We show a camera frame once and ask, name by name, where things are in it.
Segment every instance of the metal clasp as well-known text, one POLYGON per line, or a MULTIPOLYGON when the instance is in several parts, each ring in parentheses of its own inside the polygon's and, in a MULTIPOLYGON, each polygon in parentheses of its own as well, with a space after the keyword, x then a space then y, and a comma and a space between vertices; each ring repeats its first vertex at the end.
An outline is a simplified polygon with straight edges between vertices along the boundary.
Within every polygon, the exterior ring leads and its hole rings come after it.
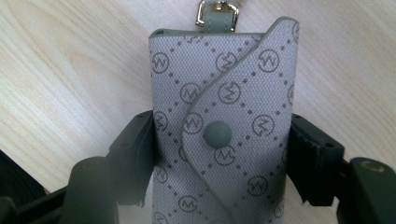
MULTIPOLYGON (((211 5, 212 5, 212 8, 214 11, 232 12, 233 13, 233 24, 231 27, 231 31, 235 32, 236 22, 238 21, 238 17, 239 17, 238 7, 228 3, 227 1, 217 1, 211 5)), ((197 14, 197 20, 195 22, 195 25, 197 25, 197 26, 205 25, 204 13, 205 13, 205 0, 201 1, 200 5, 198 7, 198 14, 197 14)))

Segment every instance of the gray strap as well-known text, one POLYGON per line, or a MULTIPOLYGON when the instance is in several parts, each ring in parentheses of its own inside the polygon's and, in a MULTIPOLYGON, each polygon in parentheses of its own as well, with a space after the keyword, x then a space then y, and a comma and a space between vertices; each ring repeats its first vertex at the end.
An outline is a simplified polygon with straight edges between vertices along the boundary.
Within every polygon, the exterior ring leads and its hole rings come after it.
POLYGON ((227 12, 206 12, 204 32, 208 34, 230 33, 233 14, 227 12))

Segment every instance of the wooden table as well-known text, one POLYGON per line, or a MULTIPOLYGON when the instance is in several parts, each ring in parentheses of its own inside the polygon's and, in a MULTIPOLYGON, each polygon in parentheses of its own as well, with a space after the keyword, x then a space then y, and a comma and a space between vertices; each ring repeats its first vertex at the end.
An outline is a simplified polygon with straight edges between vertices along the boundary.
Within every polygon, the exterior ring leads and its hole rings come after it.
MULTIPOLYGON (((195 30, 198 1, 0 1, 0 148, 50 191, 151 109, 148 37, 195 30)), ((294 112, 346 147, 396 168, 396 2, 243 1, 237 32, 301 23, 294 112)), ((288 183, 285 223, 336 223, 288 183)), ((121 208, 124 223, 150 223, 121 208)))

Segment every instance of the gray fabric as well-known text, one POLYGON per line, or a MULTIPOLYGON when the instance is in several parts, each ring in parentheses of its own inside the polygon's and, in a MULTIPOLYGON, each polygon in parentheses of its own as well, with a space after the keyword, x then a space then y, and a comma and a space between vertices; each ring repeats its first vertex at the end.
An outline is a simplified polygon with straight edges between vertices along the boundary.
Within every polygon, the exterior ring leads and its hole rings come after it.
POLYGON ((298 30, 151 36, 153 223, 282 222, 298 30), (233 138, 215 149, 203 135, 217 120, 233 138))

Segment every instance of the printed logo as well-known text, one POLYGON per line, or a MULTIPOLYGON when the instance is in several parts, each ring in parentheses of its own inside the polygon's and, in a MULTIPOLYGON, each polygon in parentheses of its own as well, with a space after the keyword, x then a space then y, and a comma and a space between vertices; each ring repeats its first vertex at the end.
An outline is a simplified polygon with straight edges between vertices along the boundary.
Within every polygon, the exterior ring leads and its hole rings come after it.
POLYGON ((194 134, 198 133, 204 127, 204 120, 201 115, 197 113, 190 113, 184 123, 184 131, 186 133, 194 134))
POLYGON ((158 111, 154 115, 155 127, 158 131, 164 131, 168 127, 168 118, 166 115, 158 111))
POLYGON ((254 42, 256 42, 256 43, 258 43, 259 41, 262 40, 262 37, 261 37, 260 35, 253 35, 251 38, 252 38, 252 39, 254 40, 254 42))
POLYGON ((187 213, 193 212, 198 208, 198 202, 194 197, 184 196, 178 200, 178 207, 187 213))
POLYGON ((275 123, 270 116, 260 115, 254 119, 252 128, 257 136, 268 136, 274 131, 275 123))
POLYGON ((160 52, 152 57, 152 69, 155 73, 164 73, 169 67, 169 58, 166 54, 160 52))
POLYGON ((191 104, 201 88, 195 83, 187 83, 180 90, 180 98, 186 104, 191 104))
POLYGON ((275 209, 275 217, 282 217, 283 212, 285 211, 285 200, 283 199, 275 209))
POLYGON ((218 96, 224 104, 231 105, 239 100, 241 87, 235 82, 226 82, 220 86, 218 96))
POLYGON ((290 105, 293 105, 293 99, 294 99, 294 85, 291 85, 288 91, 288 100, 290 105))
POLYGON ((267 191, 268 182, 263 176, 254 176, 247 182, 247 192, 254 197, 261 196, 267 191))
POLYGON ((201 42, 202 39, 204 39, 204 37, 201 36, 183 36, 184 40, 189 43, 189 44, 196 44, 201 42))
POLYGON ((272 73, 279 66, 280 59, 276 51, 273 49, 266 49, 259 56, 259 67, 263 72, 272 73))
POLYGON ((168 224, 168 220, 166 219, 166 217, 163 214, 156 212, 154 214, 154 223, 155 224, 168 224))
POLYGON ((235 161, 235 150, 232 147, 218 148, 215 151, 215 161, 218 165, 231 165, 235 161))
POLYGON ((161 166, 156 166, 154 168, 155 179, 160 183, 165 183, 168 180, 168 173, 161 166))
POLYGON ((236 63, 236 57, 233 53, 221 53, 216 59, 216 67, 220 72, 225 72, 236 63))
POLYGON ((293 25, 293 29, 292 29, 292 35, 293 35, 293 39, 296 43, 298 43, 298 38, 300 35, 300 23, 295 22, 293 25))

